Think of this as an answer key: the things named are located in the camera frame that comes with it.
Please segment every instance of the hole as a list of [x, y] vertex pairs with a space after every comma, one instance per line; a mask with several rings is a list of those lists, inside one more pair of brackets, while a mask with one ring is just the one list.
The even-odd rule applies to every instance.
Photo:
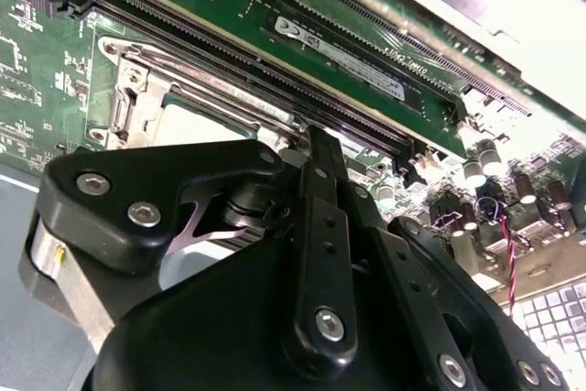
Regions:
[[411, 290], [413, 290], [415, 293], [419, 293], [421, 291], [421, 286], [415, 281], [409, 281], [409, 285], [411, 286]]
[[458, 318], [449, 313], [443, 314], [443, 319], [450, 329], [451, 337], [454, 338], [461, 356], [466, 359], [472, 354], [472, 337], [466, 330], [466, 327]]
[[330, 242], [324, 242], [323, 243], [323, 248], [326, 250], [326, 252], [330, 255], [334, 255], [336, 253], [336, 246], [334, 246], [332, 243]]
[[118, 49], [116, 48], [116, 46], [108, 43], [107, 45], [105, 45], [103, 47], [103, 50], [106, 52], [106, 54], [110, 54], [110, 55], [115, 55], [118, 53]]
[[93, 188], [94, 190], [99, 190], [102, 187], [103, 182], [101, 180], [98, 180], [98, 179], [87, 179], [85, 181], [85, 184], [88, 187]]
[[291, 209], [288, 206], [281, 206], [280, 208], [277, 208], [276, 212], [275, 212], [275, 217], [283, 220], [283, 219], [287, 219], [287, 217], [291, 214]]

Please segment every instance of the black plastic arm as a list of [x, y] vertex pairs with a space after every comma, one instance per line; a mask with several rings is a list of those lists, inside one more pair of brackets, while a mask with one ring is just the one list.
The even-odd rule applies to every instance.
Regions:
[[[280, 158], [257, 141], [80, 153], [50, 162], [41, 182], [38, 214], [51, 234], [113, 269], [145, 272], [157, 266], [178, 233], [179, 206], [201, 191], [216, 194], [250, 179], [271, 179]], [[103, 195], [80, 190], [77, 179], [107, 179]], [[153, 227], [129, 220], [136, 202], [160, 213]]]
[[[48, 166], [25, 259], [100, 351], [89, 391], [568, 390], [439, 239], [407, 218], [385, 225], [348, 180], [339, 142], [308, 134], [300, 172], [255, 141]], [[81, 190], [88, 173], [107, 190]], [[156, 222], [131, 219], [138, 201], [157, 208]], [[189, 202], [198, 234], [181, 231]], [[153, 269], [177, 236], [260, 223], [262, 240], [156, 286]]]

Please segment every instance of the gray surface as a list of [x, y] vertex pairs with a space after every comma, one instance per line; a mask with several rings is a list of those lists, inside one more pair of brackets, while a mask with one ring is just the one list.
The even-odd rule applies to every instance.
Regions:
[[[1, 165], [0, 175], [38, 184]], [[0, 179], [0, 386], [18, 391], [79, 389], [77, 384], [70, 388], [71, 380], [84, 376], [92, 362], [85, 335], [33, 300], [17, 273], [36, 196]]]

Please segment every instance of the red and black wire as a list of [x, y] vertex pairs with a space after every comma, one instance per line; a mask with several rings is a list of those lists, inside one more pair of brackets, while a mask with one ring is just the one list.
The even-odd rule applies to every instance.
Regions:
[[513, 315], [513, 307], [515, 306], [515, 290], [516, 290], [516, 243], [511, 236], [511, 230], [508, 227], [506, 216], [501, 217], [501, 231], [506, 239], [506, 249], [508, 253], [509, 264], [509, 314]]

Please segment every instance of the silver screw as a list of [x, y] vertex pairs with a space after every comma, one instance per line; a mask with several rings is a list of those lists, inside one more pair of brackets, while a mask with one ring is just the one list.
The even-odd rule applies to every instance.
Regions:
[[128, 87], [137, 88], [145, 83], [143, 73], [134, 68], [129, 68], [124, 71], [124, 79]]
[[354, 190], [356, 191], [356, 194], [358, 194], [363, 199], [368, 197], [368, 191], [366, 191], [363, 187], [354, 187]]
[[419, 225], [412, 220], [405, 220], [405, 228], [413, 235], [419, 235]]
[[519, 361], [516, 363], [516, 365], [519, 367], [519, 371], [525, 380], [527, 380], [527, 382], [529, 382], [531, 385], [539, 385], [539, 377], [537, 376], [535, 370], [531, 368], [531, 365], [525, 361]]
[[275, 163], [275, 158], [273, 157], [273, 155], [271, 155], [270, 153], [267, 153], [265, 151], [263, 151], [260, 154], [260, 158], [263, 159], [265, 162], [268, 162], [269, 164]]
[[458, 364], [458, 361], [449, 354], [442, 354], [439, 357], [439, 367], [441, 368], [441, 372], [450, 379], [450, 382], [458, 388], [464, 388], [466, 386], [466, 374], [464, 370]]
[[326, 179], [328, 177], [328, 173], [326, 173], [323, 169], [321, 168], [315, 168], [315, 172], [318, 176], [320, 176], [321, 178]]
[[96, 173], [84, 173], [75, 181], [77, 188], [90, 196], [102, 196], [110, 190], [110, 182]]
[[318, 310], [315, 315], [321, 336], [328, 341], [338, 342], [344, 337], [344, 324], [338, 315], [331, 310]]
[[548, 364], [541, 364], [541, 368], [543, 369], [543, 372], [546, 374], [546, 377], [548, 378], [549, 382], [551, 382], [555, 386], [561, 386], [561, 378], [553, 368], [551, 368]]
[[161, 212], [152, 203], [138, 201], [128, 208], [128, 218], [138, 226], [152, 228], [161, 221]]

